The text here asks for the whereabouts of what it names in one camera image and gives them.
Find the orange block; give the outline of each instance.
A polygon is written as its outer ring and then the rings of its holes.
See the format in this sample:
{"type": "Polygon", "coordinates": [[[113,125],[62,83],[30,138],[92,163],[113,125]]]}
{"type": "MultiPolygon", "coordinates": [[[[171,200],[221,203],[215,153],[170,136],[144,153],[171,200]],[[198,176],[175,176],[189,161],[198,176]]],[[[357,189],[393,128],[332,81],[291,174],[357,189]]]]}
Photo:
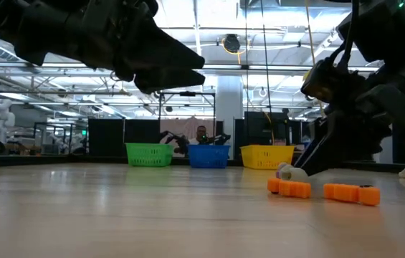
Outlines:
{"type": "Polygon", "coordinates": [[[281,181],[279,183],[279,193],[287,197],[310,198],[310,183],[281,181]]]}
{"type": "Polygon", "coordinates": [[[273,194],[278,194],[280,182],[281,180],[279,178],[267,179],[267,190],[273,194]]]}
{"type": "Polygon", "coordinates": [[[325,199],[361,203],[375,206],[381,202],[381,191],[372,186],[351,186],[338,183],[326,183],[323,186],[325,199]]]}
{"type": "Polygon", "coordinates": [[[377,187],[360,187],[360,203],[367,206],[376,206],[381,203],[381,189],[377,187]]]}

